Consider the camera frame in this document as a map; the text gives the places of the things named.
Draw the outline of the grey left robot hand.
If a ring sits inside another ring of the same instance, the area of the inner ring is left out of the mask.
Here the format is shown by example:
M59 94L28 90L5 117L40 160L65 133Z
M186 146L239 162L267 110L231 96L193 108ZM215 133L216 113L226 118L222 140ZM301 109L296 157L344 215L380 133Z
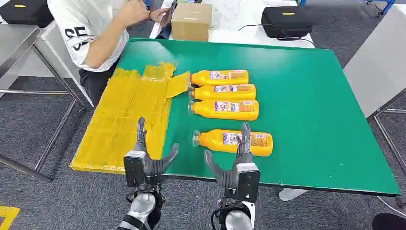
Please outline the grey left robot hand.
M137 170L134 182L137 182L138 185L146 184L146 178L151 176L161 176L163 173L166 172L168 166L172 163L175 157L179 153L179 143L174 143L172 145L171 151L169 154L160 159L160 160L153 160L148 154L147 151L147 143L146 143L146 134L147 131L144 130L145 118L140 117L137 122L137 131L136 131L136 138L137 141L135 143L135 150L144 152L144 160L143 160L143 167L142 171Z

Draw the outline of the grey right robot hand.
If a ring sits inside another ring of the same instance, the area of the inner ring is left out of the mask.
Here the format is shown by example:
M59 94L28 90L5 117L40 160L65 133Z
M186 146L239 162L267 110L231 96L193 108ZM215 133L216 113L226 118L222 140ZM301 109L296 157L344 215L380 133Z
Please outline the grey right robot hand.
M250 133L251 129L248 123L241 126L242 137L237 136L237 154L233 162L232 169L226 171L222 169L214 160L210 150L205 150L204 161L217 183L224 188L237 189L237 164L253 163L252 153L250 152Z

